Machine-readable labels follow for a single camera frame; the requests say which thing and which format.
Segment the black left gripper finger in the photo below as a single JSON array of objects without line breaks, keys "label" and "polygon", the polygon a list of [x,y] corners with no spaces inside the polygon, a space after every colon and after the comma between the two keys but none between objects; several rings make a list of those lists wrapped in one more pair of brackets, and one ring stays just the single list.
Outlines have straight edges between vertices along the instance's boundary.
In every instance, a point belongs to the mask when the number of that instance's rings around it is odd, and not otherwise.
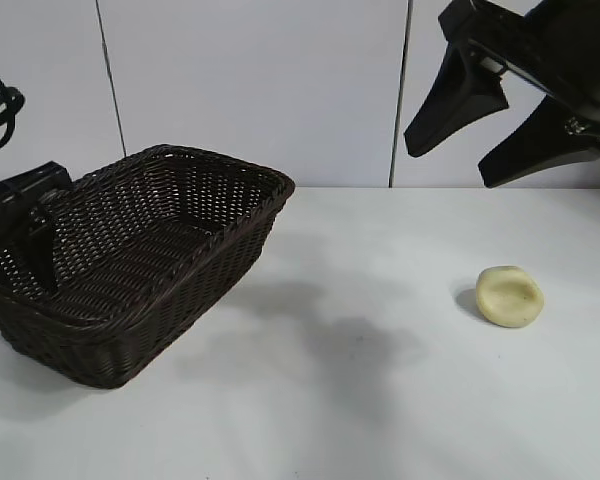
[{"label": "black left gripper finger", "polygon": [[51,215],[41,204],[29,213],[27,230],[27,260],[40,286],[49,294],[58,289],[54,270],[55,228]]}]

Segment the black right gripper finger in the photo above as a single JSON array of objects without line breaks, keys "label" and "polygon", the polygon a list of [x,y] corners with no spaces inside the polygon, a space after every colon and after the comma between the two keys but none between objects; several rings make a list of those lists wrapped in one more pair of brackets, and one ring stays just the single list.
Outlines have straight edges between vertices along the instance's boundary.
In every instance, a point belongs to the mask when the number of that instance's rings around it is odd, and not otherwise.
[{"label": "black right gripper finger", "polygon": [[482,65],[485,58],[471,40],[447,46],[434,83],[404,132],[410,156],[421,157],[469,124],[509,108],[501,76]]},{"label": "black right gripper finger", "polygon": [[495,188],[551,168],[600,158],[600,123],[579,117],[547,96],[479,163],[484,186]]}]

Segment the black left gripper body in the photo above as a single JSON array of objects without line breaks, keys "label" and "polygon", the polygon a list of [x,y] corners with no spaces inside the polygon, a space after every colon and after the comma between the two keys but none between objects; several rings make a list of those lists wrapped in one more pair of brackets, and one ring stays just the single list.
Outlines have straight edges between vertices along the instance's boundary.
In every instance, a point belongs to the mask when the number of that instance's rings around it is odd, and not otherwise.
[{"label": "black left gripper body", "polygon": [[0,181],[0,245],[16,232],[45,194],[72,187],[69,172],[56,162]]}]

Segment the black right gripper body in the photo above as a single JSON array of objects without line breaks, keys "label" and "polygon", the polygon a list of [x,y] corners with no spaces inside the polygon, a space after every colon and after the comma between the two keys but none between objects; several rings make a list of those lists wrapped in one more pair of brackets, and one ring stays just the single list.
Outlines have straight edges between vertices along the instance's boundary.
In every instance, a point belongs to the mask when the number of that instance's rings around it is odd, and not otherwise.
[{"label": "black right gripper body", "polygon": [[492,1],[452,1],[438,21],[447,46],[475,42],[482,65],[501,79],[511,73],[600,123],[600,1],[541,1],[525,14]]}]

